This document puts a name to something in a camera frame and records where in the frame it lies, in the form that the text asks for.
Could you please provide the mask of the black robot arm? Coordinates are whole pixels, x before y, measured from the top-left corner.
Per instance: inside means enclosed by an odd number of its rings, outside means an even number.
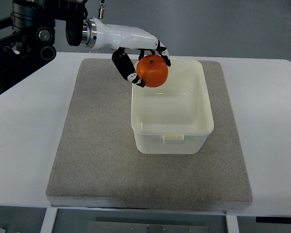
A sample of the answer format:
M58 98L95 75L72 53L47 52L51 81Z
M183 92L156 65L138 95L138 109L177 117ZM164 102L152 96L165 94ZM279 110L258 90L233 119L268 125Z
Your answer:
M79 46L84 0L15 0L9 17L0 20L0 31L12 33L0 39L0 95L55 59L55 21L65 21L66 40Z

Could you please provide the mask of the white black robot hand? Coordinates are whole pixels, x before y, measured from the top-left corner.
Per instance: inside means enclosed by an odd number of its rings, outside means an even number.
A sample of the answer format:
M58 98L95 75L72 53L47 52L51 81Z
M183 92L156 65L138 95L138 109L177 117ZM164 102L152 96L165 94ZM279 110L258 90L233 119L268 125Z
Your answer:
M135 67L125 49L139 50L139 59L145 56L146 51L156 52L171 65L167 48L152 34L138 28L123 25L105 24L97 18L87 18L83 23L82 41L90 50L99 50L109 47L114 50L112 61L121 76L128 82L140 87L145 83L136 73Z

